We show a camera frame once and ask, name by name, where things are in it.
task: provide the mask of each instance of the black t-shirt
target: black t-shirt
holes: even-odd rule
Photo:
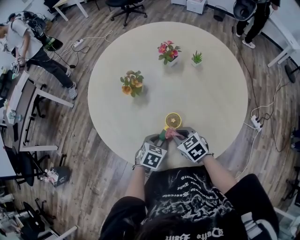
[[[149,225],[147,237],[153,240],[247,240],[240,217],[248,212],[254,220],[268,220],[278,232],[274,209],[254,174],[223,195],[204,167],[154,172],[145,195],[146,202],[120,199],[103,224],[100,240],[133,240],[140,225]],[[174,220],[168,224],[165,218]],[[155,222],[162,227],[152,226]]]

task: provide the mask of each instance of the pink flower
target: pink flower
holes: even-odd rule
[[[168,40],[167,42],[164,42],[164,43],[167,44],[167,45],[174,44],[174,42],[172,42],[170,40]]]
[[[171,57],[176,57],[176,56],[178,56],[178,51],[177,50],[173,50],[171,52]]]
[[[166,47],[167,47],[166,44],[161,44],[159,49],[158,49],[158,52],[159,53],[165,53]]]

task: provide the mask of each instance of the dark hair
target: dark hair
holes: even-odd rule
[[[136,233],[135,240],[153,240],[161,236],[172,235],[184,220],[178,214],[168,214],[156,217],[146,222]]]

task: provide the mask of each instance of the round table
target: round table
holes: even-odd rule
[[[179,62],[163,65],[157,47],[171,40],[181,47]],[[202,63],[191,65],[193,53]],[[143,93],[125,95],[120,77],[141,71]],[[159,134],[168,113],[182,117],[206,138],[215,157],[222,154],[242,128],[248,105],[243,71],[231,51],[210,33],[179,22],[156,22],[132,29],[101,54],[90,77],[88,103],[93,124],[106,145],[134,164],[144,138]],[[197,165],[170,142],[159,170]]]

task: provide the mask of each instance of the black pants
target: black pants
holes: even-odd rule
[[[245,37],[246,43],[251,43],[252,39],[263,29],[270,15],[270,3],[259,3],[257,4],[257,10],[254,13],[254,24],[247,36]],[[247,25],[247,21],[239,21],[237,25],[237,34],[242,35],[244,28]]]
[[[53,74],[58,79],[58,81],[60,81],[60,83],[66,88],[70,88],[73,86],[73,82],[66,75],[68,69],[57,61],[50,59],[43,48],[41,48],[36,55],[28,60],[27,63],[40,66],[47,72]]]

